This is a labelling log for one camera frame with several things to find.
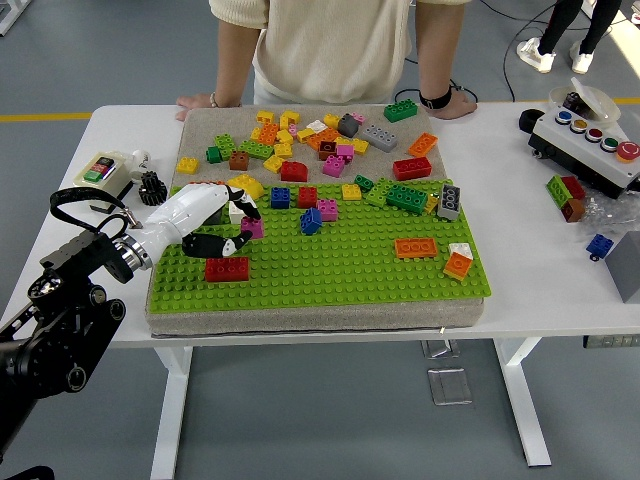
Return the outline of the person's left hand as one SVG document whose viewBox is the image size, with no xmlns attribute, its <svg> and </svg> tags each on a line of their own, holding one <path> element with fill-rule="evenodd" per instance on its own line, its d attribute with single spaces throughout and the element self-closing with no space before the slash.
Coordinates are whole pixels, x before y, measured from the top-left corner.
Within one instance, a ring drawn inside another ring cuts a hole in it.
<svg viewBox="0 0 640 480">
<path fill-rule="evenodd" d="M 454 90 L 451 100 L 441 109 L 429 109 L 427 113 L 434 118 L 441 120 L 454 120 L 474 113 L 477 110 L 477 103 L 467 97 L 464 92 Z"/>
</svg>

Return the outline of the person's right hand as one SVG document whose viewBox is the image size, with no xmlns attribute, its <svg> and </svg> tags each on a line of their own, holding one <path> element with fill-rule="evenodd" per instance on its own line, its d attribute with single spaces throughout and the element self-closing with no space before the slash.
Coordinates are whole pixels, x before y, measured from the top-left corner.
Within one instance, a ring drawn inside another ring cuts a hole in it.
<svg viewBox="0 0 640 480">
<path fill-rule="evenodd" d="M 180 111 L 175 115 L 175 119 L 184 121 L 191 110 L 211 108 L 211 94 L 199 93 L 192 96 L 182 95 L 177 98 L 176 105 L 180 108 Z"/>
</svg>

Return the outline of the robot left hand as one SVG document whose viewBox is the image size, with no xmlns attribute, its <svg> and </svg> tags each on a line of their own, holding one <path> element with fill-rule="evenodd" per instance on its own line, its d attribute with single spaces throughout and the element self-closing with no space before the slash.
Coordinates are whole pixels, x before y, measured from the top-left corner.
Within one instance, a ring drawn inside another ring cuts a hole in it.
<svg viewBox="0 0 640 480">
<path fill-rule="evenodd" d="M 261 218 L 254 200 L 241 188 L 212 183 L 183 187 L 147 218 L 142 229 L 131 232 L 136 266 L 143 270 L 152 267 L 172 244 L 180 244 L 185 255 L 195 258 L 224 258 L 237 252 L 251 239 L 251 233 L 223 238 L 195 232 L 228 203 L 249 218 Z"/>
</svg>

